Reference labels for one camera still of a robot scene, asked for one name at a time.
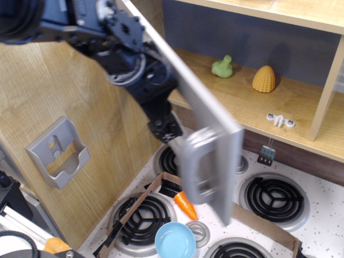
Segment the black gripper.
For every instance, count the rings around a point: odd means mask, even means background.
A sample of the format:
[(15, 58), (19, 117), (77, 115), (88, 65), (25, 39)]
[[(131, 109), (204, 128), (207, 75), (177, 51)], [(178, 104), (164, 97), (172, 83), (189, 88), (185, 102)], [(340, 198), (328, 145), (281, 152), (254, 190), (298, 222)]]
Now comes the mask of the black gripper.
[(167, 101), (177, 80), (171, 66), (157, 51), (144, 51), (133, 71), (108, 75), (108, 80), (125, 88), (149, 119), (148, 127), (162, 143), (183, 135), (182, 128)]

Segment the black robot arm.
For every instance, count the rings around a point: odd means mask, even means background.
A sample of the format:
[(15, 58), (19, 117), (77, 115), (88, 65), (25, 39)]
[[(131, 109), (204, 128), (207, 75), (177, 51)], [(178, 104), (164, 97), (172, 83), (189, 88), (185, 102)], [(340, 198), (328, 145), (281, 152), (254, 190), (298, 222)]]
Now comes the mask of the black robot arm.
[(155, 43), (143, 40), (144, 30), (114, 1), (1, 1), (2, 43), (67, 42), (125, 88), (151, 132), (168, 143), (183, 134), (168, 102), (177, 80)]

